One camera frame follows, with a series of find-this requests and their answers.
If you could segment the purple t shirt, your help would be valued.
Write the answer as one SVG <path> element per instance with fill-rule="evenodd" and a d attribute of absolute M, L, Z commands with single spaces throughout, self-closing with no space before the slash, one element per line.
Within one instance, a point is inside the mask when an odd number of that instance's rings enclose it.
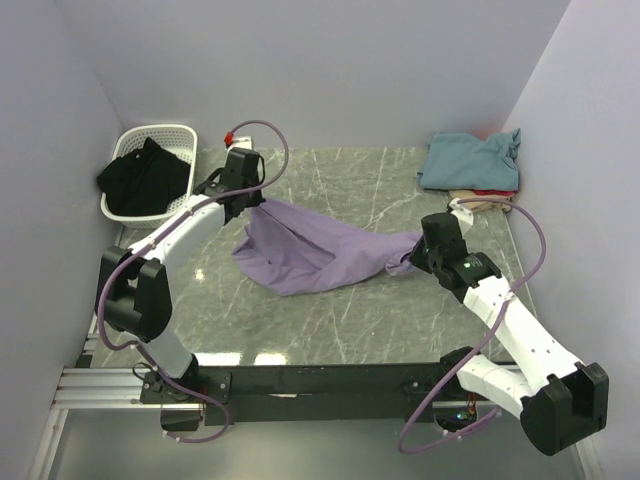
<path fill-rule="evenodd" d="M 413 271 L 408 257 L 422 234 L 369 232 L 313 210 L 267 199 L 250 211 L 245 239 L 232 252 L 248 278 L 280 295 L 319 293 L 385 271 Z"/>

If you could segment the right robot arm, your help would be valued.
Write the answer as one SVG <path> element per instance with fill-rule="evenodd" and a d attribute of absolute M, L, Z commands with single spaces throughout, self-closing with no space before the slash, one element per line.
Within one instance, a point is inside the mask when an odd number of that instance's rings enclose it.
<path fill-rule="evenodd" d="M 476 393 L 518 418 L 534 447 L 552 456 L 605 428 L 609 377 L 555 340 L 487 255 L 468 251 L 464 236 L 472 225 L 473 214 L 463 207 L 423 217 L 409 260 L 475 314 L 489 329 L 486 337 L 497 339 L 520 371 L 493 363 L 481 345 L 461 350 L 406 425 L 413 426 L 441 391 L 452 399 Z"/>

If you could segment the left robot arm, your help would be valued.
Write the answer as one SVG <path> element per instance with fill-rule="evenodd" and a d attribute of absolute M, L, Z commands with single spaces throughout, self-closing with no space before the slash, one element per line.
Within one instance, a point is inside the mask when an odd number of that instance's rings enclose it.
<path fill-rule="evenodd" d="M 198 185 L 186 203 L 147 239 L 128 249 L 111 247 L 100 264 L 96 315 L 103 343 L 133 348 L 164 380 L 176 401 L 200 388 L 199 364 L 173 329 L 169 271 L 210 234 L 263 202 L 265 161 L 254 150 L 231 147 L 226 163 Z"/>

